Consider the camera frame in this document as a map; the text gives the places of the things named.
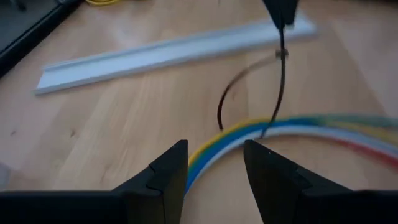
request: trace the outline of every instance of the thin black cable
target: thin black cable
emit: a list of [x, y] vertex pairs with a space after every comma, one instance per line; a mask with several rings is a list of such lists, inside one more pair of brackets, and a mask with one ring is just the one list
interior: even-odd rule
[[285, 35], [284, 35], [284, 23], [283, 20], [281, 20], [281, 26], [279, 29], [279, 35], [280, 35], [280, 66], [281, 66], [281, 74], [280, 74], [280, 87], [279, 87], [279, 95], [278, 95], [278, 100], [274, 109], [274, 112], [272, 114], [271, 120], [269, 121], [268, 125], [262, 130], [260, 138], [262, 139], [266, 135], [266, 131], [268, 130], [269, 127], [272, 126], [274, 123], [276, 116], [278, 115], [280, 104], [282, 103], [282, 99], [284, 96], [284, 91], [285, 91], [285, 75], [286, 75], [286, 55], [287, 55], [287, 50], [285, 49]]
[[228, 84], [228, 86], [225, 88], [223, 95], [221, 96], [220, 101], [218, 102], [218, 107], [217, 107], [217, 122], [218, 122], [218, 128], [220, 129], [220, 131], [224, 130], [224, 126], [223, 126], [223, 119], [221, 117], [222, 111], [223, 111], [223, 105], [224, 105], [224, 100], [225, 100], [225, 96], [226, 94], [229, 92], [229, 90], [231, 89], [231, 87], [238, 82], [240, 79], [242, 79], [243, 77], [245, 77], [247, 74], [250, 74], [251, 72], [262, 68], [272, 62], [276, 62], [276, 57], [267, 57], [264, 59], [259, 60], [258, 62], [255, 62], [251, 65], [249, 65], [248, 67], [246, 67], [244, 70], [242, 70], [241, 72], [239, 72]]

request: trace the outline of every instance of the wooden table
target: wooden table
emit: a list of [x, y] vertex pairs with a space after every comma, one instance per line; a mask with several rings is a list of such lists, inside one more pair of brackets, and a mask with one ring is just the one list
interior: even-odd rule
[[[329, 0], [306, 0], [300, 8], [317, 22], [320, 34], [316, 40], [287, 45], [287, 86], [280, 115], [395, 116], [398, 110], [391, 95], [396, 90], [388, 85], [395, 76], [363, 70], [369, 62], [378, 63], [381, 54], [366, 57], [368, 62], [355, 55], [359, 50], [360, 55], [371, 55], [364, 50], [379, 49], [380, 45], [382, 50], [391, 49], [383, 43], [396, 40], [398, 32], [369, 39], [362, 47], [353, 35], [360, 36], [358, 27], [372, 32], [369, 27], [358, 26], [367, 15], [381, 23], [386, 19], [382, 15], [393, 17], [396, 12], [383, 6]], [[273, 54], [274, 49], [256, 49], [34, 96], [31, 91], [42, 66], [266, 16], [260, 0], [82, 5], [0, 80], [0, 163], [11, 170], [7, 187], [112, 189], [179, 139], [189, 140], [192, 153], [219, 132], [216, 107], [223, 88], [237, 72]], [[356, 42], [356, 49], [349, 47], [350, 41]], [[393, 43], [393, 49], [398, 49], [396, 46]], [[396, 73], [394, 66], [392, 63], [389, 68]], [[279, 70], [278, 63], [260, 69], [231, 90], [223, 113], [226, 126], [271, 114]], [[374, 73], [383, 78], [388, 90], [375, 88], [378, 81], [369, 79]], [[352, 189], [398, 187], [396, 171], [337, 144], [299, 137], [265, 143]], [[228, 154], [195, 183], [185, 200], [182, 223], [261, 223], [242, 156], [242, 150]]]

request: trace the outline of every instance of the yellow wire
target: yellow wire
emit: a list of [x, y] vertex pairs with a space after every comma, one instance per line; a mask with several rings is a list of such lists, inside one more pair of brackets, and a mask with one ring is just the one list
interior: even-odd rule
[[[223, 132], [217, 134], [216, 136], [214, 136], [213, 138], [211, 138], [209, 141], [207, 141], [206, 143], [204, 143], [204, 145], [202, 145], [198, 150], [196, 150], [195, 152], [193, 152], [193, 154], [189, 157], [188, 160], [188, 166], [191, 165], [191, 163], [193, 161], [195, 161], [197, 159], [197, 157], [207, 148], [209, 148], [212, 144], [214, 144], [215, 142], [219, 141], [220, 139], [222, 139], [223, 137], [225, 137], [226, 135], [228, 135], [229, 133], [232, 133], [240, 128], [252, 125], [252, 124], [258, 124], [258, 123], [262, 123], [262, 122], [269, 122], [269, 118], [259, 118], [259, 119], [252, 119], [249, 121], [243, 121], [240, 122], [238, 124], [235, 124], [234, 126], [232, 126], [231, 128], [228, 128], [226, 130], [224, 130]], [[389, 141], [391, 143], [394, 143], [395, 145], [398, 144], [398, 141], [395, 140], [395, 137], [393, 134], [391, 134], [389, 131], [382, 129], [382, 128], [372, 128], [369, 126], [365, 126], [365, 125], [360, 125], [360, 124], [351, 124], [349, 122], [327, 122], [324, 123], [327, 124], [327, 126], [334, 126], [334, 127], [339, 127], [339, 128], [344, 128], [344, 129], [348, 129], [348, 130], [352, 130], [352, 131], [358, 131], [364, 134], [368, 134], [370, 136], [374, 136], [375, 138], [379, 138], [385, 141]]]
[[107, 6], [117, 3], [118, 1], [120, 0], [86, 0], [88, 4], [91, 4], [93, 6]]

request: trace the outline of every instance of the wooden surface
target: wooden surface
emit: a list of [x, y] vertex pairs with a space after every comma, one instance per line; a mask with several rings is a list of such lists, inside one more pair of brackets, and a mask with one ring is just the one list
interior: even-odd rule
[[[361, 113], [398, 116], [397, 10], [354, 1], [304, 0], [317, 40], [288, 44], [280, 115]], [[0, 80], [0, 163], [8, 189], [112, 189], [179, 139], [190, 153], [218, 133], [223, 88], [274, 49], [187, 63], [44, 96], [32, 90], [41, 67], [156, 40], [267, 17], [260, 0], [124, 1], [82, 5]], [[248, 76], [227, 96], [226, 126], [271, 114], [278, 63]], [[397, 172], [339, 145], [275, 138], [268, 146], [352, 189], [396, 189]], [[242, 151], [217, 162], [185, 199], [182, 223], [261, 223]]]

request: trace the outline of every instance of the white wire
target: white wire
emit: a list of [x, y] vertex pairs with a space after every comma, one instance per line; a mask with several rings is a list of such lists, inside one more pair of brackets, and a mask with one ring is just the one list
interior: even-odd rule
[[[222, 150], [217, 152], [202, 168], [199, 174], [195, 177], [192, 182], [192, 185], [195, 181], [203, 175], [204, 172], [219, 158], [223, 155], [242, 145], [246, 140], [253, 140], [259, 138], [261, 135], [261, 130], [253, 131], [248, 133], [245, 136], [240, 137], [239, 139], [229, 143]], [[283, 136], [283, 135], [301, 135], [301, 136], [316, 136], [316, 137], [326, 137], [333, 138], [342, 141], [348, 141], [360, 146], [368, 147], [374, 149], [377, 152], [381, 152], [388, 156], [394, 157], [398, 159], [398, 148], [393, 146], [392, 144], [380, 141], [378, 139], [374, 139], [372, 137], [365, 136], [363, 134], [354, 133], [352, 131], [346, 131], [342, 129], [335, 128], [326, 128], [319, 126], [279, 126], [279, 127], [270, 127], [265, 135], [265, 138], [270, 138], [274, 136]]]

